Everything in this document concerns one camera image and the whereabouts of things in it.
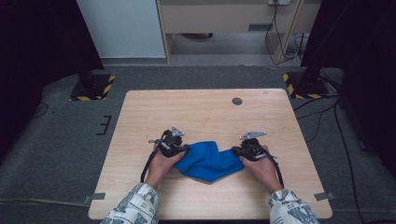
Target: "wall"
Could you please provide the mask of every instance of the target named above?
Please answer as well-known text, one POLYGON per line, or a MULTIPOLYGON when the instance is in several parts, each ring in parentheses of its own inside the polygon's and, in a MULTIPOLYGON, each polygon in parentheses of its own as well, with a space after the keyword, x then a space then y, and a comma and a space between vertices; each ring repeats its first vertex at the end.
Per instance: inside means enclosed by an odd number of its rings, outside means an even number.
POLYGON ((165 58, 155 0, 77 0, 101 58, 165 58))

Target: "gray floor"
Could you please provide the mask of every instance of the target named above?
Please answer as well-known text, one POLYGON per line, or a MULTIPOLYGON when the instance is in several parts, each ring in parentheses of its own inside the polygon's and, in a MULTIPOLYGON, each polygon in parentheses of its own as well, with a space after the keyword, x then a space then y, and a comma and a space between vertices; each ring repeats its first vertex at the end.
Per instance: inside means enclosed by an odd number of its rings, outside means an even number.
MULTIPOLYGON (((26 126, 7 161, 0 167, 0 198, 38 198, 83 203, 94 193, 106 152, 128 90, 282 88, 281 77, 301 70, 294 60, 275 65, 263 42, 264 34, 214 35, 202 39, 178 35, 170 63, 134 63, 109 66, 116 76, 104 101, 70 102, 69 93, 78 77, 66 77, 48 85, 43 92, 45 105, 26 126), (100 123, 111 115, 107 134, 100 123)), ((340 78, 337 69, 328 74, 340 78)), ((296 117, 323 110, 336 98, 315 101, 296 111, 296 117)), ((295 108, 307 100, 290 99, 295 108)), ((372 152, 362 151, 360 141, 344 110, 337 114, 346 137, 356 181, 361 213, 366 222, 396 219, 396 179, 372 152)), ((319 114, 299 119, 306 140, 318 127, 319 114)), ((333 192, 333 216, 321 223, 361 223, 354 203, 347 155, 337 129, 334 113, 325 112, 318 136, 308 148, 326 191, 333 192)), ((88 208, 35 203, 0 204, 0 223, 98 223, 88 218, 88 208)), ((221 223, 265 223, 265 221, 221 221, 221 223)))

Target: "sleeve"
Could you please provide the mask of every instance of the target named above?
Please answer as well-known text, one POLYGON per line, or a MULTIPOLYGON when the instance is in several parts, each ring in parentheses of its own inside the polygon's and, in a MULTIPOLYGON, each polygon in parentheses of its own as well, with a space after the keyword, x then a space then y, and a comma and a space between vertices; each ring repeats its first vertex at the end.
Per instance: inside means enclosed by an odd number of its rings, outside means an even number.
POLYGON ((293 191, 281 189, 270 198, 271 224, 319 224, 311 207, 303 200, 297 198, 293 191))
POLYGON ((139 183, 102 220, 101 224, 156 224, 159 220, 157 216, 159 206, 160 198, 155 189, 146 183, 139 183))

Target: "gray carpet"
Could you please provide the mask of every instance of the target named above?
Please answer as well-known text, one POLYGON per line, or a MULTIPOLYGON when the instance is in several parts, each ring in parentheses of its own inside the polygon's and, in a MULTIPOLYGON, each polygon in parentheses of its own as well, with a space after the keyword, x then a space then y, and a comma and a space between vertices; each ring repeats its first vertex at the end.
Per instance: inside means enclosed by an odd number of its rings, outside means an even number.
MULTIPOLYGON (((69 101, 77 76, 52 83, 43 91, 43 103, 48 105, 48 110, 46 111, 45 105, 37 108, 35 116, 39 117, 32 119, 26 126, 0 167, 0 198, 37 198, 83 203, 85 196, 94 193, 125 93, 129 90, 286 89, 281 75, 292 70, 296 68, 107 67, 106 71, 116 76, 109 95, 103 101, 88 102, 69 101), (112 116, 112 120, 106 135, 97 135, 104 129, 100 125, 106 122, 104 116, 112 116)), ((290 101, 294 108, 307 102, 295 99, 290 101)), ((297 110, 296 117, 325 109, 335 101, 336 98, 315 101, 297 110)), ((395 220, 396 180, 374 153, 360 149, 359 139, 346 112, 338 106, 337 113, 350 152, 364 220, 395 220)), ((315 135, 318 118, 319 114, 299 119, 305 140, 315 135)), ((323 187, 337 197, 330 201, 333 216, 320 222, 361 223, 354 204, 347 156, 332 110, 323 114, 319 127, 318 136, 308 143, 308 148, 323 187)), ((99 221, 88 218, 88 210, 86 207, 75 206, 2 203, 0 223, 98 223, 99 221)))

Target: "blue cloth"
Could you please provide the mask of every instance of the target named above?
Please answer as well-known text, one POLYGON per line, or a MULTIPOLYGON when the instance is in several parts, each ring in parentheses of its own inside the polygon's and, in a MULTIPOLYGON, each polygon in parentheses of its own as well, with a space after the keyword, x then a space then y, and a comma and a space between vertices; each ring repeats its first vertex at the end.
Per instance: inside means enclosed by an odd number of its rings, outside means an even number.
POLYGON ((242 170, 244 165, 232 150, 219 152, 216 142, 208 141, 190 145, 174 167, 185 176, 213 182, 242 170))

